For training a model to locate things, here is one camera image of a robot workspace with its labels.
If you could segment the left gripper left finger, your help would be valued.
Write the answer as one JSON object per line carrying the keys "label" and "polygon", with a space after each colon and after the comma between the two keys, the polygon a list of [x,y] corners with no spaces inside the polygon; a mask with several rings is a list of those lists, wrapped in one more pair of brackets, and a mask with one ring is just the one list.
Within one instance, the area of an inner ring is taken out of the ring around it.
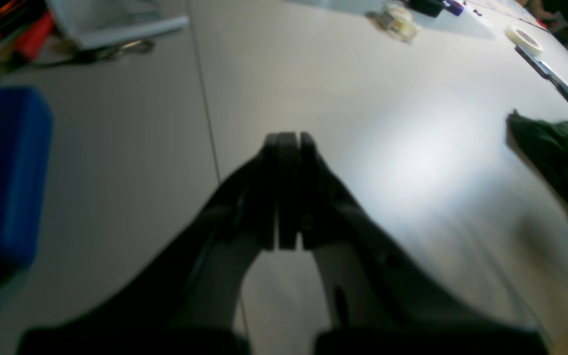
{"label": "left gripper left finger", "polygon": [[246,272],[274,248],[290,135],[270,134],[126,287],[72,321],[25,333],[20,355],[245,355],[231,329]]}

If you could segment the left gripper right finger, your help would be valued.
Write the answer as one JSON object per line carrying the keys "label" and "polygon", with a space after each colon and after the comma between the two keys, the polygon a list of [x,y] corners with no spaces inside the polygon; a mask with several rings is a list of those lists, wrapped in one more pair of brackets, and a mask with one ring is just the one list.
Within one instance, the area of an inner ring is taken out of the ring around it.
{"label": "left gripper right finger", "polygon": [[333,329],[316,355],[545,355],[538,335],[454,297],[370,218],[308,133],[286,136],[286,247],[312,252]]}

